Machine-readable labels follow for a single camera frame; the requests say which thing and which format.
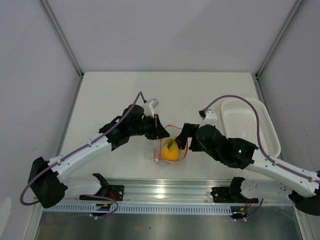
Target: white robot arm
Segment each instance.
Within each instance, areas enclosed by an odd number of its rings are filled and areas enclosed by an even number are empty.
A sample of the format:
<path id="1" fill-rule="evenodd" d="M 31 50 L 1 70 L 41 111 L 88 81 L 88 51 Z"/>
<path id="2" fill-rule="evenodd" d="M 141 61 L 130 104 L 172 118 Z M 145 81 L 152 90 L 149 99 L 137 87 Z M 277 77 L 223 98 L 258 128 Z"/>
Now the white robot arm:
<path id="1" fill-rule="evenodd" d="M 40 202 L 44 208 L 50 208 L 64 197 L 80 196 L 83 200 L 90 200 L 85 195 L 108 197 L 109 184 L 99 173 L 88 177 L 70 175 L 98 156 L 126 144 L 132 136 L 144 135 L 149 140 L 169 137 L 159 116 L 154 114 L 157 105 L 156 99 L 145 101 L 142 107 L 134 103 L 124 110 L 122 116 L 117 116 L 103 126 L 88 142 L 76 149 L 48 161 L 42 157 L 34 160 L 28 185 L 20 196 L 20 202 L 27 206 Z M 23 197 L 29 187 L 38 201 L 24 202 Z"/>
<path id="2" fill-rule="evenodd" d="M 216 129 L 217 116 L 212 110 L 200 111 L 201 124 L 185 123 L 175 139 L 182 150 L 187 138 L 189 149 L 205 152 L 230 168 L 263 174 L 274 181 L 234 177 L 230 187 L 213 187 L 216 203 L 246 203 L 247 199 L 291 200 L 297 209 L 320 216 L 320 171 L 309 171 L 267 155 L 263 149 L 241 138 L 226 138 Z"/>

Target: white tabletop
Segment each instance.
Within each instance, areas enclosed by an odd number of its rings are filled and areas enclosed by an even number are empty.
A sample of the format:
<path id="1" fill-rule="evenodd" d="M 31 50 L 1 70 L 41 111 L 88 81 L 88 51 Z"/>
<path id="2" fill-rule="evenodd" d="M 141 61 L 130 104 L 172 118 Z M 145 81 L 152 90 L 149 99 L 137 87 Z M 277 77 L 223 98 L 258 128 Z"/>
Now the white tabletop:
<path id="1" fill-rule="evenodd" d="M 139 91 L 146 99 L 156 98 L 155 112 L 163 126 L 199 124 L 198 111 L 215 98 L 238 95 L 257 99 L 250 73 L 228 72 L 86 72 L 64 140 L 62 153 L 86 143 L 99 129 L 130 105 Z M 221 104 L 213 106 L 217 128 L 224 133 Z M 100 173 L 105 178 L 231 180 L 233 177 L 268 179 L 247 170 L 228 168 L 204 152 L 190 152 L 178 163 L 154 162 L 153 143 L 144 136 L 131 137 L 115 151 L 98 157 L 74 173 Z"/>

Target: gray wall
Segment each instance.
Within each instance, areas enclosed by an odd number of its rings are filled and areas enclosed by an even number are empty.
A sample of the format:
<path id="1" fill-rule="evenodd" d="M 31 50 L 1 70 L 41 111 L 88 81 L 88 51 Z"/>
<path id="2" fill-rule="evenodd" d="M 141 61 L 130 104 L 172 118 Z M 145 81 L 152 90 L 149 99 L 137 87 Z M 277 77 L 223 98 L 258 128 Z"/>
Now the gray wall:
<path id="1" fill-rule="evenodd" d="M 295 1 L 49 0 L 85 72 L 256 72 Z"/>
<path id="2" fill-rule="evenodd" d="M 38 1 L 0 1 L 0 74 L 0 202 L 12 198 L 1 240 L 18 240 L 31 164 L 54 156 L 79 81 Z"/>
<path id="3" fill-rule="evenodd" d="M 262 74 L 284 159 L 320 170 L 320 1 L 308 0 Z M 320 239 L 320 217 L 312 219 Z"/>

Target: white plastic tray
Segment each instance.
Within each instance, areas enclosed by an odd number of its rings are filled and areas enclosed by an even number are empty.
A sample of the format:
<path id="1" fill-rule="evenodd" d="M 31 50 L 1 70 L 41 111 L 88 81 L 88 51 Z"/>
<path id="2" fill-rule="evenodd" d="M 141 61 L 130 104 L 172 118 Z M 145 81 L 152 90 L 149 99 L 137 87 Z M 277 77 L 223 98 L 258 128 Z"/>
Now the white plastic tray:
<path id="1" fill-rule="evenodd" d="M 260 140 L 263 149 L 271 156 L 281 152 L 279 139 L 265 105 L 256 99 L 246 98 L 256 109 L 260 122 Z M 228 99 L 221 106 L 222 122 L 227 138 L 242 138 L 258 145 L 257 120 L 251 107 L 240 99 Z"/>

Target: clear plastic bag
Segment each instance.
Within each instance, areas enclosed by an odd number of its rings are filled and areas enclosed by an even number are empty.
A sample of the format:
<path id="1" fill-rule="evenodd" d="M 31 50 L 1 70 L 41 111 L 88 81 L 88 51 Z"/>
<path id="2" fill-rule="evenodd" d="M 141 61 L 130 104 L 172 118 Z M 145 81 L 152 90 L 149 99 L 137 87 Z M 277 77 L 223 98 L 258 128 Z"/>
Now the clear plastic bag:
<path id="1" fill-rule="evenodd" d="M 153 153 L 153 160 L 156 161 L 156 162 L 157 161 L 165 161 L 165 162 L 168 162 L 168 163 L 181 162 L 182 160 L 184 160 L 186 158 L 186 156 L 188 154 L 188 147 L 189 147 L 188 139 L 186 141 L 186 145 L 185 145 L 184 150 L 180 150 L 180 155 L 179 155 L 179 158 L 177 160 L 166 159 L 161 154 L 162 148 L 165 146 L 165 143 L 166 143 L 167 139 L 175 139 L 177 136 L 179 136 L 182 128 L 177 127 L 177 126 L 173 126 L 173 125 L 170 125 L 170 124 L 165 126 L 164 128 L 170 134 L 170 137 L 166 137 L 166 138 L 160 139 L 156 143 L 157 146 L 155 147 L 155 150 L 154 150 L 154 153 Z"/>

